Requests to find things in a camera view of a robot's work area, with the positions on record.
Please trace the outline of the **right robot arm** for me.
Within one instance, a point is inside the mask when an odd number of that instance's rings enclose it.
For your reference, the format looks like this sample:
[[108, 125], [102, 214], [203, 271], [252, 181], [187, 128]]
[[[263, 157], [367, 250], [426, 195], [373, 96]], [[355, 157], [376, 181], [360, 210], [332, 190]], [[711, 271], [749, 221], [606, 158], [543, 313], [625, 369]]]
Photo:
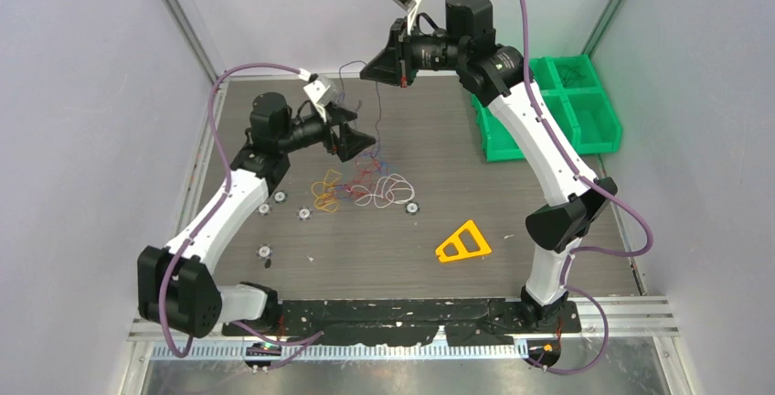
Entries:
[[496, 40], [490, 0], [445, 0], [445, 27], [423, 33], [422, 0], [393, 0], [405, 11], [386, 46], [361, 70], [363, 80], [407, 88], [421, 70], [453, 70], [464, 89], [506, 128], [534, 171], [545, 206], [526, 217], [535, 243], [522, 288], [522, 319], [534, 331], [553, 325], [568, 299], [571, 251], [617, 192], [597, 178], [550, 113], [525, 54]]

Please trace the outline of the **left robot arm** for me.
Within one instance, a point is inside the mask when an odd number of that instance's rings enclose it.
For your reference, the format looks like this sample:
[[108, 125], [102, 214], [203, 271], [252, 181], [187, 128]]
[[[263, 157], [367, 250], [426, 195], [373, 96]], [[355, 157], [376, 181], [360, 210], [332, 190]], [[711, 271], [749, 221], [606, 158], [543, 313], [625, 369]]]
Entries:
[[260, 335], [272, 333], [281, 320], [276, 291], [255, 283], [220, 287], [213, 272], [237, 231], [287, 174], [290, 153], [321, 144], [346, 162], [376, 144], [374, 136], [352, 127], [356, 117], [335, 101], [300, 115], [277, 92], [256, 97], [246, 142], [217, 193], [165, 246], [148, 246], [139, 255], [140, 316], [196, 338], [233, 321], [245, 321]]

